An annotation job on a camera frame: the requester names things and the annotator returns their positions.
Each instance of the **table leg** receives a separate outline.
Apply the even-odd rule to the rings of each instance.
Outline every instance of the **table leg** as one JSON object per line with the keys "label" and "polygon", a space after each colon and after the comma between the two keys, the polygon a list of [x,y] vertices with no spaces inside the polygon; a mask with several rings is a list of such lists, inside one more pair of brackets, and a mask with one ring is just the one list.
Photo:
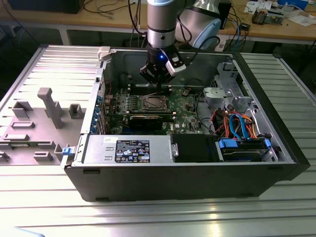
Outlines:
{"label": "table leg", "polygon": [[231,35],[217,35],[221,41],[219,42],[219,44],[215,47],[215,51],[217,52],[223,52],[224,47],[226,45],[226,41],[229,40],[229,37]]}
{"label": "table leg", "polygon": [[60,37],[63,45],[71,45],[71,40],[66,29],[59,29]]}
{"label": "table leg", "polygon": [[16,34],[14,32],[14,29],[12,26],[5,26],[1,25],[1,28],[5,31],[6,34],[8,34],[11,38],[16,37]]}

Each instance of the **electronic equipment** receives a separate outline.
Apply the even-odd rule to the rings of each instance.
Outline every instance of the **electronic equipment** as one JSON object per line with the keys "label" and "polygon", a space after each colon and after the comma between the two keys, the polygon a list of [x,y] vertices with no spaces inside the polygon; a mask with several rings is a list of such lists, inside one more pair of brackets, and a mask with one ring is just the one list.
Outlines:
{"label": "electronic equipment", "polygon": [[256,197],[309,167],[239,54],[199,54],[157,91],[138,74],[145,50],[99,52],[112,83],[62,161],[84,200]]}
{"label": "electronic equipment", "polygon": [[[86,201],[257,197],[310,166],[316,101],[280,59],[198,54],[157,91],[145,49],[63,49],[40,48],[1,101],[0,165],[61,164]],[[299,98],[273,90],[285,77]]]}
{"label": "electronic equipment", "polygon": [[207,38],[217,35],[221,27],[219,2],[220,0],[148,0],[148,60],[140,67],[140,74],[150,84],[156,85],[157,91],[162,83],[171,81],[190,64],[181,58],[174,45],[175,39],[187,41],[191,46],[201,49],[218,41]]}
{"label": "electronic equipment", "polygon": [[54,11],[77,14],[84,0],[7,0],[13,10]]}
{"label": "electronic equipment", "polygon": [[218,11],[220,13],[219,19],[221,20],[221,30],[225,28],[231,7],[232,3],[230,0],[221,0],[218,4]]}
{"label": "electronic equipment", "polygon": [[284,15],[279,10],[266,10],[257,8],[252,16],[252,23],[262,25],[268,24],[282,24]]}
{"label": "electronic equipment", "polygon": [[308,0],[278,0],[278,4],[280,5],[294,5],[304,10],[308,4]]}

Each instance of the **wooden desk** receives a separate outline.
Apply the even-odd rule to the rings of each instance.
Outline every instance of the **wooden desk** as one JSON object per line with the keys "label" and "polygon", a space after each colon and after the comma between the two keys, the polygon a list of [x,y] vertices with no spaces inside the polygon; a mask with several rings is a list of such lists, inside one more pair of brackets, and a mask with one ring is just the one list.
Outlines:
{"label": "wooden desk", "polygon": [[[98,0],[98,4],[113,3],[115,0]],[[282,42],[282,43],[299,43],[312,44],[316,37],[316,27],[311,25],[303,27],[287,19],[280,25],[255,25],[251,23],[251,14],[245,14],[244,7],[247,0],[233,0],[237,16],[242,22],[251,25],[247,40]],[[126,1],[117,3],[114,6],[108,6],[108,10],[126,5]],[[113,12],[113,19],[101,16],[96,13],[88,12],[84,9],[78,14],[64,14],[55,12],[38,12],[38,11],[14,11],[7,5],[11,14],[18,19],[23,26],[55,28],[58,29],[63,44],[71,44],[67,30],[87,30],[103,32],[131,32],[131,22],[128,8],[122,8]],[[87,8],[96,11],[95,4],[92,2]],[[316,7],[308,6],[307,11],[316,11]],[[18,24],[5,11],[0,1],[0,23],[1,25],[18,26]],[[147,28],[147,5],[142,4],[141,8],[141,28]],[[231,22],[226,24],[225,29],[219,31],[222,42],[231,39],[235,34],[235,29]]]}
{"label": "wooden desk", "polygon": [[[264,24],[256,25],[251,21],[252,14],[244,13],[245,7],[248,0],[233,0],[234,9],[237,13],[237,16],[241,19],[243,23],[251,25],[249,30],[249,35],[247,38],[262,38],[261,40],[257,39],[256,41],[269,41],[269,42],[284,42],[284,40],[303,40],[303,41],[313,41],[316,38],[316,26],[301,26],[297,23],[294,23],[288,19],[284,19],[282,25],[274,24]],[[315,11],[316,7],[308,5],[305,9],[306,11]],[[224,35],[231,35],[235,33],[235,29],[232,26],[232,22],[226,24],[225,29],[219,32]]]}

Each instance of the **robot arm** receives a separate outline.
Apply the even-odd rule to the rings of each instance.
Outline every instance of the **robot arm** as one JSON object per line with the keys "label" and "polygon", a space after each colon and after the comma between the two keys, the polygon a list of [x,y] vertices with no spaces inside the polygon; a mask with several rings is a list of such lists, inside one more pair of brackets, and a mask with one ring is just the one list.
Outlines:
{"label": "robot arm", "polygon": [[[181,22],[192,33],[189,44],[199,48],[205,38],[216,35],[220,28],[219,1],[148,0],[148,60],[140,74],[149,83],[160,86],[186,69],[174,42],[184,41],[183,35],[189,39],[189,34],[177,24],[177,17],[180,15]],[[211,43],[210,40],[202,49]]]}

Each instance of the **metal slotted surface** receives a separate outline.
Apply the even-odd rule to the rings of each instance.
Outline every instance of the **metal slotted surface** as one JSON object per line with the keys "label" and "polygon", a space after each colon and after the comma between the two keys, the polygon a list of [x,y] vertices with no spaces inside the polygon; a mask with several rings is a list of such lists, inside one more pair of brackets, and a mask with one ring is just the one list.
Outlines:
{"label": "metal slotted surface", "polygon": [[316,159],[316,98],[283,60],[270,54],[243,53],[242,56],[306,158],[313,162]]}
{"label": "metal slotted surface", "polygon": [[0,111],[0,136],[11,123],[14,116],[11,108],[17,100],[27,100],[31,107],[45,108],[43,101],[37,97],[41,87],[52,89],[52,98],[59,101],[61,108],[69,108],[70,104],[76,103],[86,108],[96,72],[100,68],[98,49],[56,45],[40,48]]}
{"label": "metal slotted surface", "polygon": [[[272,63],[280,70],[280,64]],[[284,86],[278,81],[286,80],[287,90],[280,91],[300,92],[296,82],[284,79],[286,74],[275,76],[280,77],[270,79],[275,84],[262,84],[265,90],[278,91],[274,85]],[[298,119],[313,122],[312,116],[301,117],[284,104],[276,107],[286,122],[294,123],[296,139],[308,140],[307,134],[314,138],[295,125]],[[313,106],[295,108],[308,113]],[[0,166],[0,225],[19,226],[46,237],[314,236],[316,149],[304,150],[311,168],[256,198],[85,202],[59,166]]]}

